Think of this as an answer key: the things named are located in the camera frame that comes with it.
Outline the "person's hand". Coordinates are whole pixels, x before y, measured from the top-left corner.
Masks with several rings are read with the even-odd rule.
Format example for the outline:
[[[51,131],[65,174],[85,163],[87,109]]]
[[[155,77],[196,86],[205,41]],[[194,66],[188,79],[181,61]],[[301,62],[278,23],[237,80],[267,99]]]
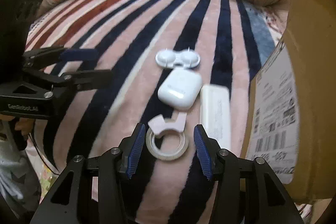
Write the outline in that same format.
[[[13,116],[8,116],[8,115],[0,115],[0,118],[2,121],[11,121],[15,119]],[[33,130],[34,126],[34,119],[30,118],[19,118],[19,121],[15,124],[15,131],[20,131],[23,138],[27,140],[29,138],[29,134]]]

